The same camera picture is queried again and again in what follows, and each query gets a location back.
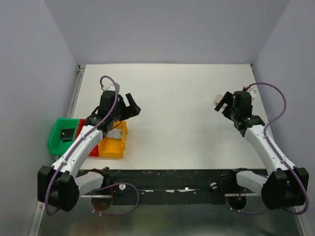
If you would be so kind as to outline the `beige card holder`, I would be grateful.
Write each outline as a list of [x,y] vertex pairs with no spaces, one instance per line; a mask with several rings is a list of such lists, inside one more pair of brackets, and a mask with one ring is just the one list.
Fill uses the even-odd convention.
[[221,102],[222,98],[223,98],[223,95],[217,94],[215,98],[215,104],[218,105]]

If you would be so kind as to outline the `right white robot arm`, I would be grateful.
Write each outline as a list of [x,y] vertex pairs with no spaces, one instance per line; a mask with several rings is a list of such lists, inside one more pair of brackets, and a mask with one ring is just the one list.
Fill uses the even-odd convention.
[[263,177],[248,169],[236,169],[226,181],[227,189],[233,193],[246,188],[259,195],[269,210],[309,206],[307,187],[309,174],[286,158],[267,131],[259,116],[252,114],[252,96],[249,92],[226,92],[215,107],[222,109],[225,118],[233,121],[234,127],[254,148],[268,176]]

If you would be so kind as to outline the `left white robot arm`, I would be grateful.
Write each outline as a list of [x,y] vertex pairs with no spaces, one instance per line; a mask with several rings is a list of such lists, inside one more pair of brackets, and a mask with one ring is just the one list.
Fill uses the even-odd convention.
[[78,176],[81,166],[117,121],[140,114],[140,107],[130,93],[128,105],[115,91],[104,91],[97,108],[86,118],[85,124],[69,149],[51,166],[42,166],[37,173],[37,199],[47,207],[71,211],[78,199],[91,192],[104,194],[109,189],[105,170],[91,170]]

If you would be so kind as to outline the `card in yellow bin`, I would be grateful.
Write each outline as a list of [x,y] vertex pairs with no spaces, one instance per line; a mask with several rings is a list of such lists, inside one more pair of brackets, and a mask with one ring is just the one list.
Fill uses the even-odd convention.
[[112,129],[111,131],[109,131],[106,135],[106,137],[108,139],[112,139],[112,140],[122,140],[123,138],[123,133],[124,130],[123,129]]

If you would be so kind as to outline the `yellow plastic bin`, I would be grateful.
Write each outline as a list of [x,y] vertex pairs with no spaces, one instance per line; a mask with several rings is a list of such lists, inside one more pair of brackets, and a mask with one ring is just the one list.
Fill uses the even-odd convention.
[[103,140],[98,144],[99,157],[118,159],[124,157],[124,151],[126,149],[126,136],[128,134],[126,121],[114,122],[114,129],[115,128],[124,130],[122,140],[112,140],[105,136],[105,138],[103,138]]

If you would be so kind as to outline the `black item in green bin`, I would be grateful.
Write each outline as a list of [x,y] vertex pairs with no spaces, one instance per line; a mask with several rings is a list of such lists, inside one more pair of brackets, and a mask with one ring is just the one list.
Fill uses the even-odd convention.
[[74,135],[75,128],[66,128],[61,130],[61,141],[63,143],[71,142]]

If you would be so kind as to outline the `green plastic bin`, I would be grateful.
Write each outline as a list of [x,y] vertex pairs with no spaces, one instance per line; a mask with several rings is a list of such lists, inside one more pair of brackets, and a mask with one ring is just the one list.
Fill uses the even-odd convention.
[[57,118],[48,148],[51,155],[63,155],[75,140],[80,119]]

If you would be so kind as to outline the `aluminium side rail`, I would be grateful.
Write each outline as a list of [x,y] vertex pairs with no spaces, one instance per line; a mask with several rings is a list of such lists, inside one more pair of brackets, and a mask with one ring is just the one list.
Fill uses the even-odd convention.
[[79,90],[81,87],[81,83],[83,80],[83,76],[84,76],[84,72],[85,72],[85,68],[86,65],[78,65],[78,75],[77,75],[77,79],[76,79],[76,83],[74,86],[74,91],[72,94],[72,98],[70,101],[70,105],[69,105],[69,109],[68,109],[68,113],[67,113],[67,118],[73,118],[73,114],[74,114],[74,110],[75,110],[75,106],[76,106],[76,102],[78,99],[78,94],[79,94]]

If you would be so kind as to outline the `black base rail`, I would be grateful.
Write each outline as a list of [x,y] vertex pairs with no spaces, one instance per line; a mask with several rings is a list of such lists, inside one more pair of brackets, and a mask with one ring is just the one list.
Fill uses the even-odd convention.
[[115,205],[191,205],[225,203],[226,197],[244,199],[253,192],[232,181],[232,170],[109,170],[105,186],[125,183],[111,190],[91,190],[84,197],[111,199]]

